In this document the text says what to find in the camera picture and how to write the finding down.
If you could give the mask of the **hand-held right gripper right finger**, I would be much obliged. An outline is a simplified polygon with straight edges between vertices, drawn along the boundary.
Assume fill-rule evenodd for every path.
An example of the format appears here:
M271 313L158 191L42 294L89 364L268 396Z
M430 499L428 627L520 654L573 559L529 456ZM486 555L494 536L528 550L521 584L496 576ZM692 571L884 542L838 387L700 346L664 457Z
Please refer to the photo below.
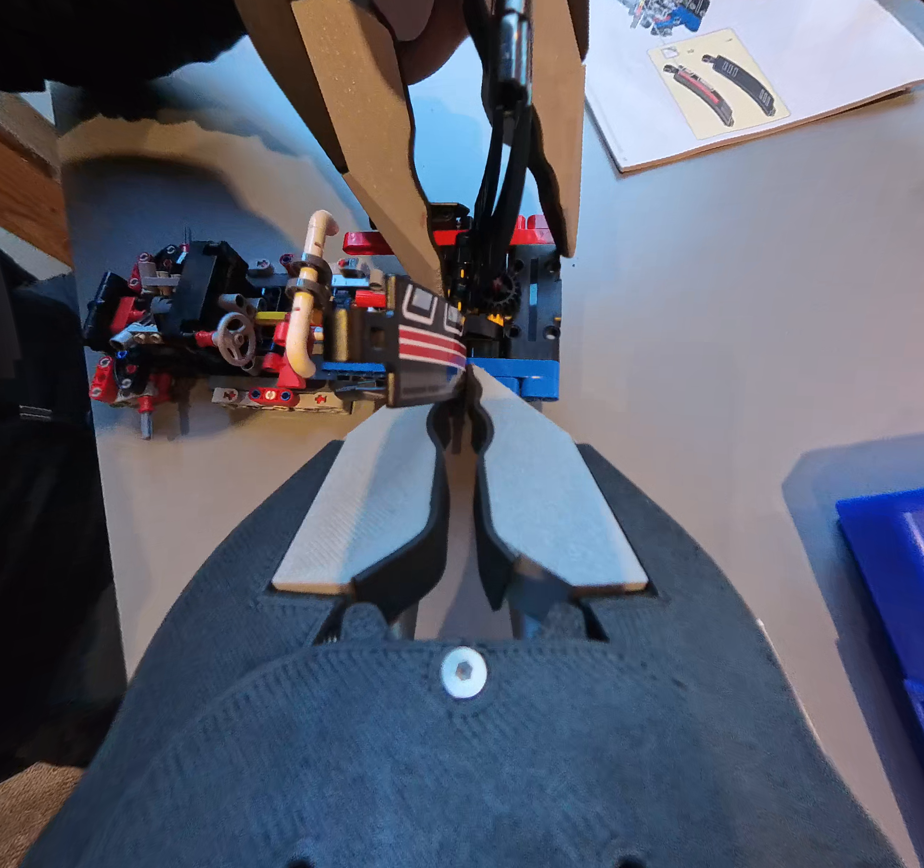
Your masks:
M649 577L571 435L468 369L479 577L492 609L647 588Z

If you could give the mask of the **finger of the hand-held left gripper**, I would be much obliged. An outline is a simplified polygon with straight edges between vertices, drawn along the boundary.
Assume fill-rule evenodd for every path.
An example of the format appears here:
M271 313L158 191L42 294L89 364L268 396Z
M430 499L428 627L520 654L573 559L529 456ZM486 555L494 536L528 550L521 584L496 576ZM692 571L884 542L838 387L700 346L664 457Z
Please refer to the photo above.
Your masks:
M531 0L533 134L528 168L552 239L576 251L587 55L587 0Z
M352 0L294 0L291 10L344 156L345 182L410 278L442 293L391 31Z

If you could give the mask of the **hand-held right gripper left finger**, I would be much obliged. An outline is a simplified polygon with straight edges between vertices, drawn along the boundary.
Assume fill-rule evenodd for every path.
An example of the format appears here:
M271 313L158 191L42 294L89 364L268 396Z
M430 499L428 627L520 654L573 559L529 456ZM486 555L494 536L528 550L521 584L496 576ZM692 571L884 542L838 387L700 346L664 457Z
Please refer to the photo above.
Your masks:
M375 412L344 439L271 579L286 593L418 604L447 556L448 425L433 405Z

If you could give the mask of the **red striped black curved panel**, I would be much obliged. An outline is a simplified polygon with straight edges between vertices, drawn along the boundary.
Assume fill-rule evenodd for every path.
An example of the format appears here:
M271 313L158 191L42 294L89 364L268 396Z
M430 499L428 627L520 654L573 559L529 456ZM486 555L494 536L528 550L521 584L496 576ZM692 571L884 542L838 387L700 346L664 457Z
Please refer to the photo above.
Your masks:
M464 318L445 297L408 277L385 279L385 307L358 308L361 361L385 371L385 405L455 400L466 373Z

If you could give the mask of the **toy brick car model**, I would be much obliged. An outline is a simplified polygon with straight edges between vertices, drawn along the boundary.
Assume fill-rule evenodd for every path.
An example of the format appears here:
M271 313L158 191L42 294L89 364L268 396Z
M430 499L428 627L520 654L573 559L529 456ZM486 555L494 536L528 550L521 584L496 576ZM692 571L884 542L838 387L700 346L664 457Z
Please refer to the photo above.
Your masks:
M560 396L561 256L543 216L516 220L504 268L489 287L474 278L473 218L462 204L436 204L434 238L448 254L449 303L464 318L467 366L484 369L530 401ZM385 371L377 364L320 367L323 321L334 304L385 307L385 279L373 266L392 255L378 230L347 232L338 261L313 266L314 310L306 355L313 372L292 366L287 343L304 262L247 262L229 243L168 245L141 254L127 278L105 273L88 303L83 333L100 355L90 399L134 412L141 438L154 435L155 410L179 401L197 381L229 410L352 414L361 402L385 406Z

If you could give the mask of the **person's left forearm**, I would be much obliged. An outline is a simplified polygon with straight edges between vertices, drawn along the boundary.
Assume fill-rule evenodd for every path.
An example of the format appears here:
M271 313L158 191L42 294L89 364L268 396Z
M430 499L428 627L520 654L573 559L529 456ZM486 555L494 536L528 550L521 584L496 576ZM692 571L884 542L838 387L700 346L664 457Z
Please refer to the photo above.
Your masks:
M213 61L245 35L234 0L1 0L1 89L108 89Z

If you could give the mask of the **grey desk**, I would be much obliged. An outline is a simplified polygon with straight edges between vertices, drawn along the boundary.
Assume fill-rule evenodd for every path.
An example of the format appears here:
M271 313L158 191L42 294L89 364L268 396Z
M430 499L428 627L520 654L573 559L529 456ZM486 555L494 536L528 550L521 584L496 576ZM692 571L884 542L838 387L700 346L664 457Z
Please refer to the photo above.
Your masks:
M299 250L362 207L249 41L112 103L52 86L80 309L179 241ZM835 503L922 486L922 91L620 174L584 127L562 394L542 411L679 522L763 623L909 866L922 770Z

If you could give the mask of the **person's left hand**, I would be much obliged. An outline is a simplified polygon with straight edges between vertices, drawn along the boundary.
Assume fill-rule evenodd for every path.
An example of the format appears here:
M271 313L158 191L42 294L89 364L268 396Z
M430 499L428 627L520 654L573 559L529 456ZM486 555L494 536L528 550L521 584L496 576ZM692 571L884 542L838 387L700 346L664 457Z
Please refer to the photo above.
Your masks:
M407 86L436 73L468 36L463 0L372 0L394 32Z

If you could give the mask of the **instruction booklet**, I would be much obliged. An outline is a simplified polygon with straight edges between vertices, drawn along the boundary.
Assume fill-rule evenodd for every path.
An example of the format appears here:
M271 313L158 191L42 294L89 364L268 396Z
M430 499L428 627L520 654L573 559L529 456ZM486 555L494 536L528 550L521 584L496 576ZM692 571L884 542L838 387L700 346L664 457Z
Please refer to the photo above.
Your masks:
M590 0L586 69L628 173L920 85L923 51L875 0Z

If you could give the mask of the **person's black clothing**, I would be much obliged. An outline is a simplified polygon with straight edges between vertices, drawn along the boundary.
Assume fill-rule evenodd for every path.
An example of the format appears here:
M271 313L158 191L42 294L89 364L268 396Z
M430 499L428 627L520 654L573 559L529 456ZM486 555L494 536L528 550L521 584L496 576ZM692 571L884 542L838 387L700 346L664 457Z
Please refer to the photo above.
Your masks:
M74 280L3 253L1 778L85 767L127 684Z

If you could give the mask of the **blue plastic bin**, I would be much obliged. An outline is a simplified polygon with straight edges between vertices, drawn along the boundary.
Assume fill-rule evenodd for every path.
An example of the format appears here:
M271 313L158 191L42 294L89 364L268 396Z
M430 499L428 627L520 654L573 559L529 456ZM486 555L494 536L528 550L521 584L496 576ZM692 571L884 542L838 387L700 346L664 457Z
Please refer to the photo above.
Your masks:
M839 500L840 526L923 727L923 490Z

